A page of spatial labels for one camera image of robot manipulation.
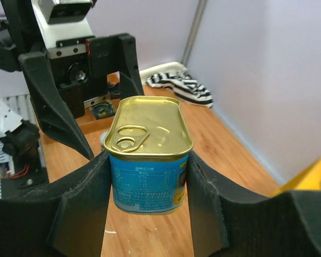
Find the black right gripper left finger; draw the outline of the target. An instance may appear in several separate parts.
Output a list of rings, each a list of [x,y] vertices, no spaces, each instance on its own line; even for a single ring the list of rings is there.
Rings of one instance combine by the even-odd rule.
[[[100,256],[110,190],[103,151],[53,183],[0,199],[0,256]]]

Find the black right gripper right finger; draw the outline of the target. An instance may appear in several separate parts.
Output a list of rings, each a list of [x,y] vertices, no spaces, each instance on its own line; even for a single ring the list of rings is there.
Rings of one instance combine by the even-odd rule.
[[[187,192],[195,256],[321,256],[321,191],[268,198],[192,152]]]

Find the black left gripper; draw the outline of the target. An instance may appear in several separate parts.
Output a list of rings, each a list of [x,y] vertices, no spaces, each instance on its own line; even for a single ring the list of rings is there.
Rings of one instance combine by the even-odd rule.
[[[50,139],[91,160],[93,151],[75,118],[109,94],[108,75],[115,72],[119,98],[144,95],[135,37],[121,33],[61,40],[48,55],[51,69],[41,52],[18,57],[39,127]]]

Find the gold sardine tin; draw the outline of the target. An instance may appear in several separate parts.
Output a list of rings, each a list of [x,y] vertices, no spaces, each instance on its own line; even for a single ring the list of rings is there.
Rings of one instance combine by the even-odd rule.
[[[165,215],[182,205],[194,141],[178,100],[164,96],[121,100],[106,143],[113,200],[120,210]]]

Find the yellow wooden shelf cabinet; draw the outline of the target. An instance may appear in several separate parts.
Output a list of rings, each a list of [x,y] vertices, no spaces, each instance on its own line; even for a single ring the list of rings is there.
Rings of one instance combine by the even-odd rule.
[[[321,158],[278,189],[272,197],[288,190],[321,190]]]

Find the short green can white lid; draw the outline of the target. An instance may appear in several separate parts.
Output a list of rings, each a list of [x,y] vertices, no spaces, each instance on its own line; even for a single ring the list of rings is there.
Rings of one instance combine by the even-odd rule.
[[[106,150],[106,136],[108,134],[108,131],[104,131],[101,136],[100,136],[100,145],[101,145],[101,151],[105,151]]]

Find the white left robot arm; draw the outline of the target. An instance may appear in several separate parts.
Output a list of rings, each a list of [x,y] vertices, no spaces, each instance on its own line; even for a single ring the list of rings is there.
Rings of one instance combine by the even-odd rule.
[[[76,119],[107,99],[143,95],[135,38],[93,34],[95,1],[2,1],[0,70],[28,95],[0,97],[0,199],[47,184],[41,134],[94,154]]]

